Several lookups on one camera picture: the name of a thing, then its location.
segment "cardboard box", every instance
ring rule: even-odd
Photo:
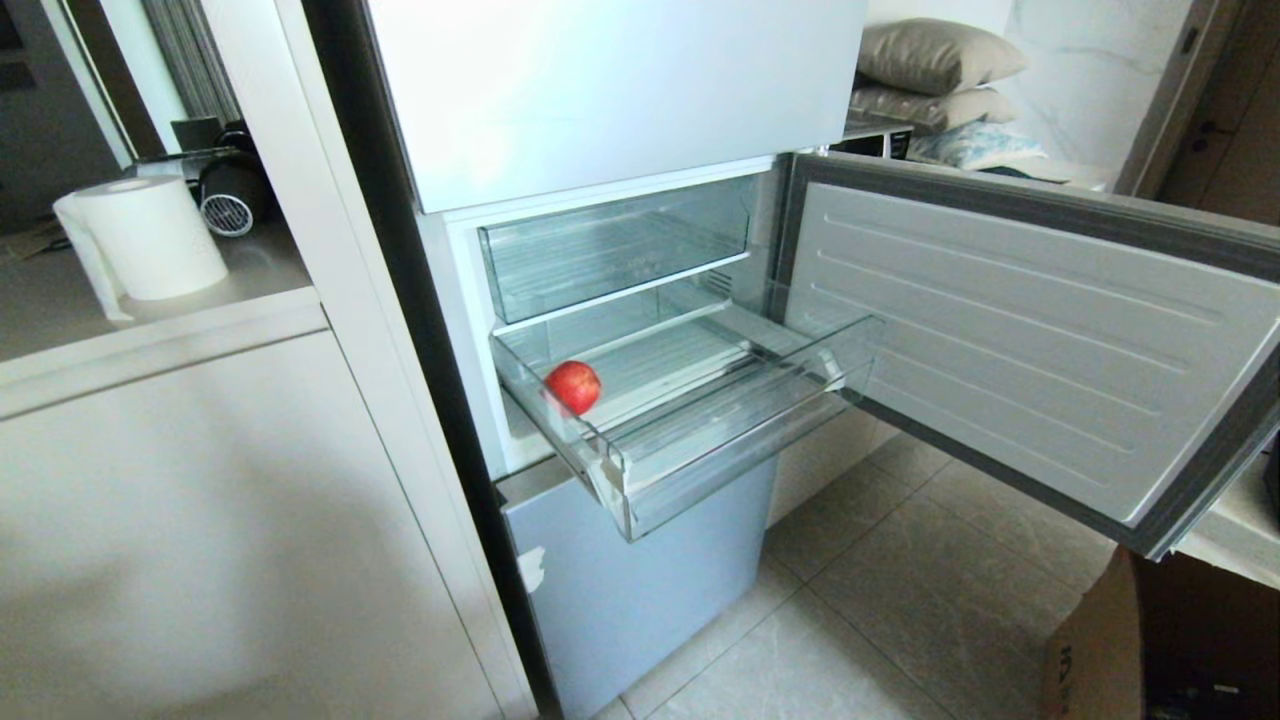
[[[1050,639],[1041,717],[1280,717],[1280,592],[1116,550]]]

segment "paper towel roll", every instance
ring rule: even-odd
[[[54,209],[109,316],[104,287],[110,287],[110,305],[118,310],[122,291],[137,300],[163,300],[227,277],[223,256],[178,176],[109,182],[73,192]],[[95,254],[101,263],[91,258]]]

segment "kitchen counter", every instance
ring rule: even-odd
[[[106,320],[72,250],[0,266],[0,419],[150,374],[326,329],[283,222],[218,240],[228,277]]]
[[[1266,465],[1266,455],[1256,457],[1179,543],[1178,552],[1280,589],[1280,520],[1263,484]]]

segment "apple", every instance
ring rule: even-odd
[[[566,360],[547,375],[547,387],[575,415],[581,415],[600,397],[600,378],[586,363]]]

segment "stack of pillows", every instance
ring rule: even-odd
[[[975,27],[915,18],[868,28],[858,70],[876,81],[854,90],[850,110],[911,123],[908,158],[961,169],[1044,156],[1036,141],[1000,127],[1018,118],[989,82],[1027,69],[1027,56]]]

